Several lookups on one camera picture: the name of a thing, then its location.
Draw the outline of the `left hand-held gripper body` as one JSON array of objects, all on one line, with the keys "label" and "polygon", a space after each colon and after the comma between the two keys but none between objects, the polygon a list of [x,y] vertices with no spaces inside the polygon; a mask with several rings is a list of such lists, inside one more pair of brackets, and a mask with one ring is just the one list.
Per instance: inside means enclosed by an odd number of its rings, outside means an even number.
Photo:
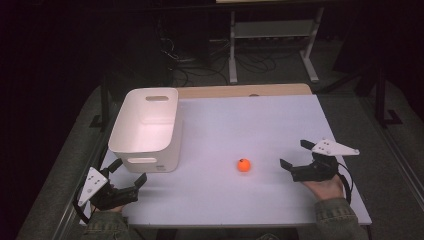
[{"label": "left hand-held gripper body", "polygon": [[90,167],[82,192],[77,198],[77,206],[90,202],[99,210],[110,210],[138,200],[139,180],[130,187],[116,189],[111,186],[109,175],[116,167],[107,167],[100,171]]}]

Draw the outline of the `black metal stand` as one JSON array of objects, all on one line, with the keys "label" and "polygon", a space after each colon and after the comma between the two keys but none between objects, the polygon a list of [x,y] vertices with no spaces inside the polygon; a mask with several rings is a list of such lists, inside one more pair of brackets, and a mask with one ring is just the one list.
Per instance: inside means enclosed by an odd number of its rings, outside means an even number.
[{"label": "black metal stand", "polygon": [[91,128],[104,132],[110,121],[109,76],[104,74],[100,84],[101,112],[95,115],[90,123]]},{"label": "black metal stand", "polygon": [[386,98],[386,79],[383,69],[378,66],[376,68],[377,79],[375,85],[375,118],[377,122],[386,128],[388,125],[398,125],[402,123],[397,113],[394,110],[385,109]]}]

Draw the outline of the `white plastic storage bin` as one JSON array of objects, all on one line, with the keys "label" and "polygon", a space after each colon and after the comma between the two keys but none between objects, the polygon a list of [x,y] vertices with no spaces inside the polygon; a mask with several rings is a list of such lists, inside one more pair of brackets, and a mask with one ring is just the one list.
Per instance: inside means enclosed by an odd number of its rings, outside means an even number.
[{"label": "white plastic storage bin", "polygon": [[108,147],[129,172],[171,172],[179,163],[182,128],[175,88],[134,89],[125,96]]}]

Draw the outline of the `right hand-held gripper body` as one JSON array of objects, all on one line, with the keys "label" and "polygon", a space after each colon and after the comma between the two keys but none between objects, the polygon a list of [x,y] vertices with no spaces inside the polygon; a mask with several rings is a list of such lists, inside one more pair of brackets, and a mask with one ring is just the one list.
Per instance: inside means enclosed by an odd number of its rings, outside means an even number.
[{"label": "right hand-held gripper body", "polygon": [[329,139],[322,139],[315,143],[312,150],[313,161],[309,165],[292,167],[290,173],[294,182],[316,181],[332,179],[338,173],[337,156],[356,156],[360,154],[354,149]]}]

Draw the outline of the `white metal table frame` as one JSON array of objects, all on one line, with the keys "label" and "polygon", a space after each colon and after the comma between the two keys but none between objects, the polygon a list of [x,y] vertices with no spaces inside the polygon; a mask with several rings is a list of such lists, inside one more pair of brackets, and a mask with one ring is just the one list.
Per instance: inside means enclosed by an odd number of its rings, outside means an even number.
[{"label": "white metal table frame", "polygon": [[237,67],[235,59],[235,40],[248,38],[277,38],[277,37],[307,37],[309,42],[299,55],[312,83],[319,81],[313,63],[310,59],[316,35],[318,33],[324,7],[316,11],[313,19],[283,20],[283,21],[256,21],[237,22],[235,12],[230,18],[230,56],[229,56],[229,82],[237,84]]}]

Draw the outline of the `person's right hand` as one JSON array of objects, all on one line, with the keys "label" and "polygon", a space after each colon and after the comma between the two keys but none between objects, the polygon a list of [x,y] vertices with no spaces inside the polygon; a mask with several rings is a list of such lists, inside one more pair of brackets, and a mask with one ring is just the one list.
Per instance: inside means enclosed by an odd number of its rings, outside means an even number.
[{"label": "person's right hand", "polygon": [[343,183],[338,176],[321,182],[305,181],[306,186],[318,200],[329,200],[344,197]]}]

